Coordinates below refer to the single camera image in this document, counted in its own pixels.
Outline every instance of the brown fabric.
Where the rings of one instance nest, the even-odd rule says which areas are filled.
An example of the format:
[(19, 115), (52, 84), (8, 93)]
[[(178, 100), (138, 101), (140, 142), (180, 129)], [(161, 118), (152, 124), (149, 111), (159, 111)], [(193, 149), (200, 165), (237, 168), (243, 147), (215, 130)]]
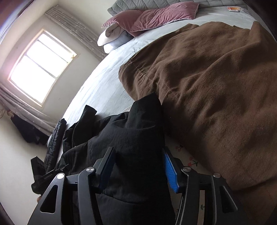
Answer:
[(277, 204), (277, 43), (258, 23), (188, 24), (152, 42), (119, 70), (138, 100), (156, 92), (169, 135), (221, 173), (251, 224)]

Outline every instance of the white dotted curtain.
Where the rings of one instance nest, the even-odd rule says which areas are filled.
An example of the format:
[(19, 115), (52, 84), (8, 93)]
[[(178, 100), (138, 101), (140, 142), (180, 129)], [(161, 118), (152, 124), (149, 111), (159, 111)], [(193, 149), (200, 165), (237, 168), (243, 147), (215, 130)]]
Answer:
[(99, 36), (70, 13), (59, 6), (54, 6), (46, 11), (45, 15), (86, 45), (100, 61), (106, 57), (107, 54), (104, 52), (103, 47), (97, 45)]

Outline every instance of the gray curtain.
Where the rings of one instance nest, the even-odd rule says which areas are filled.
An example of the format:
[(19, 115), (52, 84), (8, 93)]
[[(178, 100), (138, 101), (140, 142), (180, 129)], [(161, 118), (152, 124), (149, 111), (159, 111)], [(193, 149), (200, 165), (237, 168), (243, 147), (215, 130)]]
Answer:
[(52, 120), (49, 116), (36, 110), (28, 105), (16, 95), (11, 93), (3, 84), (0, 83), (0, 104), (5, 109), (11, 110), (18, 115), (21, 119), (34, 125), (38, 130), (50, 136), (57, 124), (57, 121)]
[(61, 7), (52, 7), (45, 12), (45, 15), (74, 35), (79, 41), (87, 46), (100, 61), (107, 56), (103, 47), (97, 45), (99, 36)]

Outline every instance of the black device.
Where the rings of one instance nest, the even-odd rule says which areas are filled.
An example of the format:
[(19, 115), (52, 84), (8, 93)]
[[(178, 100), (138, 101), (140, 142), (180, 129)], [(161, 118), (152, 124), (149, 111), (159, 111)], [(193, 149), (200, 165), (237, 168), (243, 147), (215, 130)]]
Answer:
[[(184, 167), (167, 147), (163, 153), (170, 187), (175, 193), (182, 193), (175, 225), (197, 225), (200, 190), (205, 191), (203, 225), (249, 224), (241, 203), (219, 173), (212, 176), (198, 174), (191, 167)], [(115, 149), (109, 147), (93, 167), (76, 175), (57, 174), (36, 206), (28, 225), (73, 224), (70, 211), (73, 191), (78, 192), (81, 225), (103, 225), (95, 193), (100, 194), (107, 187), (115, 157)]]

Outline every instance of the metal screw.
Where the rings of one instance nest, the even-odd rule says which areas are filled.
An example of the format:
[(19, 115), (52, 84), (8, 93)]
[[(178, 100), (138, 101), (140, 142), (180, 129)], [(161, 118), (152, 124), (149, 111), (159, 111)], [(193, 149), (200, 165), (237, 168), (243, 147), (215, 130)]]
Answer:
[(64, 178), (65, 177), (65, 175), (63, 174), (63, 173), (59, 173), (58, 175), (57, 175), (57, 178), (58, 179), (62, 179), (62, 178)]
[(191, 168), (190, 167), (184, 167), (182, 169), (183, 172), (190, 172), (191, 171)]
[(88, 168), (86, 169), (86, 171), (87, 171), (88, 173), (91, 173), (91, 172), (93, 172), (94, 170), (95, 170), (94, 167), (88, 167)]
[(221, 175), (220, 175), (220, 173), (214, 173), (214, 177), (215, 177), (215, 178), (220, 178)]

